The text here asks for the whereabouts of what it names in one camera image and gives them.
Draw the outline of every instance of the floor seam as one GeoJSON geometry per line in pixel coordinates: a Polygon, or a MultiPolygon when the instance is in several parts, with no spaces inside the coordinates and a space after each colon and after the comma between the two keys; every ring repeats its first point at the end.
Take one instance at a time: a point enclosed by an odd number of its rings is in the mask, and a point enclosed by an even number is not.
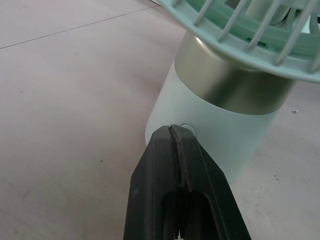
{"type": "Polygon", "coordinates": [[[15,43],[15,44],[11,44],[11,45],[8,45],[8,46],[3,46],[3,47],[0,47],[0,50],[1,50],[1,49],[6,49],[6,48],[9,48],[9,47],[12,47],[12,46],[16,46],[16,45],[19,45],[19,44],[28,43],[28,42],[31,42],[31,41],[34,41],[34,40],[38,40],[38,39],[43,39],[43,38],[46,38],[46,37],[50,37],[50,36],[52,36],[52,35],[61,34],[61,33],[68,32],[68,31],[71,31],[71,30],[74,30],[74,29],[79,29],[79,28],[86,27],[86,26],[90,26],[90,25],[93,25],[93,24],[98,24],[98,23],[105,22],[105,21],[108,21],[108,20],[111,20],[111,19],[116,19],[116,18],[119,18],[119,17],[123,17],[123,16],[125,16],[125,15],[138,13],[138,12],[141,12],[141,11],[144,11],[144,10],[148,10],[148,9],[153,9],[153,8],[155,8],[155,7],[158,7],[158,6],[159,6],[159,5],[147,7],[147,8],[144,8],[144,9],[137,10],[137,11],[132,11],[132,12],[124,13],[124,14],[122,14],[122,15],[113,16],[113,17],[106,18],[106,19],[103,19],[103,20],[91,22],[91,23],[88,23],[88,24],[85,24],[85,25],[76,26],[76,27],[73,27],[73,28],[70,28],[70,29],[66,29],[66,30],[63,30],[63,31],[54,32],[54,33],[51,33],[51,34],[48,34],[48,35],[45,35],[45,36],[40,36],[40,37],[36,37],[36,38],[30,39],[30,40],[26,40],[26,41],[18,42],[18,43],[15,43]]]}

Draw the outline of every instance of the clamp jaw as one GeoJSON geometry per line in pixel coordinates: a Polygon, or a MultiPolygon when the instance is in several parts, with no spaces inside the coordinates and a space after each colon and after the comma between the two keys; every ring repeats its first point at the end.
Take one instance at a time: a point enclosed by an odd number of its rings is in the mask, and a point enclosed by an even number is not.
{"type": "Polygon", "coordinates": [[[155,131],[135,168],[123,240],[251,240],[224,173],[193,133],[155,131]]]}

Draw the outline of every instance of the floor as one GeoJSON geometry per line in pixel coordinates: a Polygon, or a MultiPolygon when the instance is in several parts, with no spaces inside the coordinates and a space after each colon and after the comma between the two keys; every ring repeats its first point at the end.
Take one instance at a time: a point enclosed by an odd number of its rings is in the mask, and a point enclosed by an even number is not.
{"type": "MultiPolygon", "coordinates": [[[[184,29],[149,0],[0,0],[0,29],[0,239],[121,240],[184,29]]],[[[319,119],[298,83],[231,185],[253,240],[319,238],[319,119]]]]}

